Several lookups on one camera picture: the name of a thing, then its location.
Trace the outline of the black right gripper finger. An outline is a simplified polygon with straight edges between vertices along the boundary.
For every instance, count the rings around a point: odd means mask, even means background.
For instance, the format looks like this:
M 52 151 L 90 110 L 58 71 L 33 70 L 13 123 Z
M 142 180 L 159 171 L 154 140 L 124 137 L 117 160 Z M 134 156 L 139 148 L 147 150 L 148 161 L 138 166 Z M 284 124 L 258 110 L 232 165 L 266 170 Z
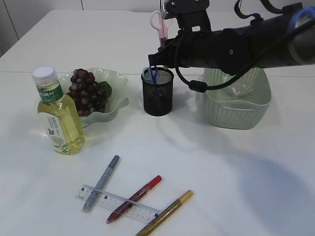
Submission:
M 165 68 L 169 67 L 170 57 L 168 53 L 155 53 L 148 55 L 149 65 L 161 65 Z

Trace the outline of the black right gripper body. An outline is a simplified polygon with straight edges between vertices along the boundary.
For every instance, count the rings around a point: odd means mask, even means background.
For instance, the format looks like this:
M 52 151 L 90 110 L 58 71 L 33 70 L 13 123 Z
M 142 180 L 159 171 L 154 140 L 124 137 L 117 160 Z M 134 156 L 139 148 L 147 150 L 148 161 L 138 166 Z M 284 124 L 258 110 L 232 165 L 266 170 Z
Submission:
M 163 47 L 158 49 L 157 65 L 168 68 L 175 68 L 175 52 L 178 49 L 177 65 L 182 68 L 187 68 L 185 58 L 187 56 L 186 35 L 180 30 L 175 38 L 165 41 Z

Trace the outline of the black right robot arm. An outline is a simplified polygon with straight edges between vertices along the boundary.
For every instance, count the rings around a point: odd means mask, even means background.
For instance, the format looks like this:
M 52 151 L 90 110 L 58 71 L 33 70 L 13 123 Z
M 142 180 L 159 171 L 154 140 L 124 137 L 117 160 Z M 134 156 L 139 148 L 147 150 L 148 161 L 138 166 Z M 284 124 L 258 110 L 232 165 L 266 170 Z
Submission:
M 315 18 L 314 7 L 301 3 L 276 10 L 264 20 L 252 15 L 248 26 L 211 30 L 207 0 L 167 0 L 161 9 L 164 19 L 175 18 L 179 32 L 157 53 L 148 56 L 150 65 L 216 68 L 234 75 L 245 66 L 260 68 L 311 65 L 315 62 L 315 29 L 288 40 L 281 37 Z

